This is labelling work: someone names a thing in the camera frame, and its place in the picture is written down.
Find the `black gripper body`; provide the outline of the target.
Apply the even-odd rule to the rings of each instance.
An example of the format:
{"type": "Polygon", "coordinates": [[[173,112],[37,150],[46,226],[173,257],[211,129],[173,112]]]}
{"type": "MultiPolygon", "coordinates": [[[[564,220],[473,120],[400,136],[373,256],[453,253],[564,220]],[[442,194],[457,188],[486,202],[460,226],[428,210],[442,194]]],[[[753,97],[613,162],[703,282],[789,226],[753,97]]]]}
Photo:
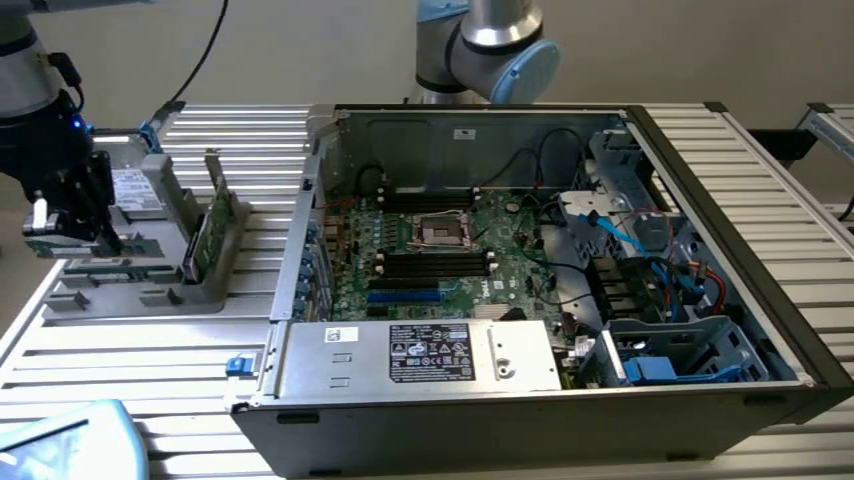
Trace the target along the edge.
{"type": "Polygon", "coordinates": [[[2,173],[35,201],[67,201],[91,159],[93,141],[71,95],[35,112],[2,120],[2,173]]]}

